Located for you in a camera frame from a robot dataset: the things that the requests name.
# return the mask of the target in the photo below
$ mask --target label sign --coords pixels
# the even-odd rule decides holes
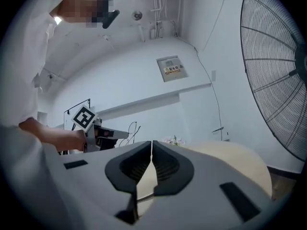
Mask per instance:
[[[167,68],[164,68],[164,72],[165,74],[176,73],[176,72],[180,72],[180,68],[178,66],[167,67]]]
[[[97,114],[83,105],[71,120],[84,132],[87,132],[96,118]]]

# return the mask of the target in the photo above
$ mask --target fan guard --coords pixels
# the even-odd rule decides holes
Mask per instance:
[[[258,108],[278,141],[296,158],[307,157],[307,50],[279,0],[243,0],[241,44]]]

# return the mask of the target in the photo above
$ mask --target person's arm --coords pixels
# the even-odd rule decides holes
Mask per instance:
[[[35,135],[42,143],[54,145],[57,151],[80,150],[83,151],[86,143],[85,134],[82,130],[63,130],[44,126],[33,118],[29,118],[19,127]]]

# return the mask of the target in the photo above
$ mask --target black fan hub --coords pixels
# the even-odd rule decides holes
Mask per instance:
[[[301,80],[307,85],[307,51],[305,46],[296,48],[295,69]]]

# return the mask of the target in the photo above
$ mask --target ceiling light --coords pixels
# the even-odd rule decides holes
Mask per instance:
[[[56,21],[57,25],[62,21],[60,17],[54,17],[54,20]]]

